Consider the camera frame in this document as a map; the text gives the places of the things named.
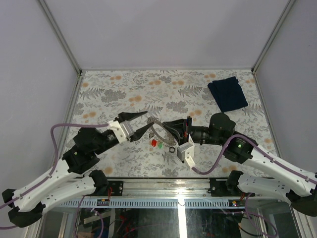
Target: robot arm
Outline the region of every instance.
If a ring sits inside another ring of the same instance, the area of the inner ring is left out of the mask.
[[[108,122],[107,130],[100,132],[96,128],[80,128],[74,137],[75,145],[58,160],[54,171],[51,169],[36,180],[20,189],[7,189],[2,193],[9,206],[9,218],[18,227],[26,227],[48,212],[53,207],[80,195],[101,195],[105,193],[108,181],[102,171],[92,171],[89,177],[79,182],[60,187],[99,162],[96,156],[113,146],[139,140],[150,128],[150,123],[134,131],[129,121],[147,112],[120,113],[117,118]]]
[[[234,130],[235,122],[224,113],[214,114],[209,127],[192,126],[192,119],[164,122],[163,126],[177,140],[177,157],[193,171],[207,175],[216,166],[221,155],[271,175],[275,179],[258,178],[232,171],[226,182],[234,195],[256,192],[281,199],[309,216],[317,216],[317,178],[315,173],[300,169],[271,154],[255,140]],[[216,163],[207,172],[200,172],[194,162],[195,143],[223,146]]]

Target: patterned table surface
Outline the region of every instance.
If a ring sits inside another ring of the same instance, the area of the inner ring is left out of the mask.
[[[211,115],[219,113],[220,109],[207,84],[232,76],[239,80],[249,106],[226,114],[236,122],[236,131],[254,138],[275,153],[250,70],[86,71],[72,122],[103,124],[120,112],[147,110],[147,115],[132,121],[134,129],[144,126],[149,116],[172,121],[190,115],[193,125],[208,126]],[[69,130],[65,150],[74,145],[72,138],[77,131],[78,128]],[[220,150],[220,146],[197,145],[194,158],[197,168],[207,171]],[[117,145],[99,158],[101,161],[94,169],[103,170],[111,177],[202,177],[181,163],[167,146],[152,147],[149,132],[141,140]],[[265,176],[259,170],[222,158],[217,168],[205,177],[226,177],[231,170]]]

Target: gray wall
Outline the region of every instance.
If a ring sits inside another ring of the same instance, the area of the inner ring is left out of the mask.
[[[63,120],[76,73],[35,0],[0,1],[0,192],[50,165],[50,127]],[[8,208],[0,226],[8,226]],[[0,232],[18,238],[23,229]]]
[[[317,1],[297,1],[257,75],[284,159],[317,172]]]
[[[47,0],[82,68],[251,68],[288,0]]]

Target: cable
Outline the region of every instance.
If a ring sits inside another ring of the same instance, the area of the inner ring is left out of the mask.
[[[108,191],[108,203],[110,205],[110,197],[111,197],[111,194],[112,194],[112,188],[109,187],[109,191]]]
[[[213,164],[213,166],[211,167],[210,170],[206,171],[206,172],[201,172],[199,171],[196,167],[193,167],[192,170],[195,171],[196,173],[200,174],[200,175],[207,175],[209,173],[211,173],[215,168],[216,166],[218,165],[220,159],[222,158],[223,156],[223,153],[224,151],[227,149],[227,146],[229,145],[230,141],[234,138],[242,138],[244,140],[246,140],[248,143],[250,143],[257,151],[259,151],[264,157],[268,158],[272,163],[276,163],[278,166],[282,167],[283,169],[285,169],[286,171],[288,172],[291,172],[292,174],[294,175],[297,175],[299,177],[301,177],[302,179],[305,179],[306,181],[309,181],[309,182],[312,182],[313,184],[316,184],[317,185],[317,181],[305,176],[305,175],[302,175],[301,173],[299,172],[296,172],[295,170],[292,170],[290,169],[289,167],[283,165],[282,163],[278,162],[277,160],[275,160],[274,158],[272,158],[268,153],[264,152],[263,150],[261,150],[255,143],[253,143],[249,138],[243,136],[243,135],[233,135],[231,137],[229,137],[229,139],[225,142],[225,144],[223,145],[222,147],[222,150],[221,152],[219,153],[215,163]]]
[[[29,188],[28,190],[26,190],[25,192],[20,194],[20,197],[25,196],[26,194],[28,194],[29,192],[31,192],[32,190],[34,190],[35,188],[41,186],[46,180],[48,180],[50,178],[50,176],[53,174],[56,166],[57,166],[57,162],[58,162],[58,148],[57,148],[57,143],[54,137],[54,130],[57,127],[64,127],[64,126],[72,126],[72,127],[84,127],[84,128],[100,128],[100,127],[107,127],[108,123],[106,124],[100,124],[100,125],[84,125],[84,124],[75,124],[75,123],[59,123],[59,124],[55,124],[51,127],[51,138],[52,138],[52,142],[53,142],[53,147],[54,147],[54,153],[55,153],[55,157],[54,157],[54,163],[53,163],[53,167],[51,169],[51,171],[49,172],[49,176],[45,177],[44,179],[42,179],[40,182],[38,182],[36,185],[34,185],[33,187]],[[16,200],[20,199],[19,197],[16,197],[8,202],[6,202],[5,204],[0,206],[0,210],[4,207],[6,207],[7,205],[15,202]],[[0,227],[0,230],[10,230],[13,228],[16,228],[17,226],[11,226],[11,227]]]
[[[252,236],[252,237],[262,237],[262,235],[258,235],[258,234],[252,234],[250,232],[247,232],[245,229],[243,229],[241,226],[239,226],[239,229],[242,230],[244,233]]]
[[[80,206],[84,201],[85,196],[83,196],[80,200],[80,202],[78,203],[77,209],[76,209],[76,216],[75,216],[75,221],[74,221],[74,236],[77,238],[77,233],[76,233],[76,224],[77,224],[77,220],[78,220],[78,216],[79,216],[79,210],[80,210]]]
[[[103,221],[103,217],[102,215],[97,212],[95,209],[93,209],[92,211],[94,211],[99,217],[100,217],[100,221],[101,221],[101,231],[100,231],[100,234],[98,236],[98,238],[101,238],[101,236],[103,235],[103,232],[104,232],[104,221]]]
[[[247,217],[249,218],[249,221],[251,223],[251,225],[258,231],[260,232],[262,235],[264,236],[267,236],[267,237],[277,237],[278,236],[278,231],[277,231],[277,228],[274,226],[274,224],[267,218],[259,215],[259,214],[255,214],[255,213],[251,213],[248,211],[248,201],[249,201],[249,197],[252,195],[252,193],[249,193],[247,198],[246,198],[246,204],[245,204],[245,213],[247,215]],[[275,234],[274,235],[269,235],[267,233],[264,233],[260,228],[257,227],[257,225],[252,221],[250,215],[253,215],[255,217],[259,217],[259,218],[262,218],[264,220],[264,222],[267,222],[270,226],[272,226],[272,228],[274,229],[275,231]]]

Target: folded towel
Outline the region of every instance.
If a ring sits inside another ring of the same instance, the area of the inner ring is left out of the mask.
[[[248,106],[236,77],[215,80],[208,84],[208,88],[223,113]]]

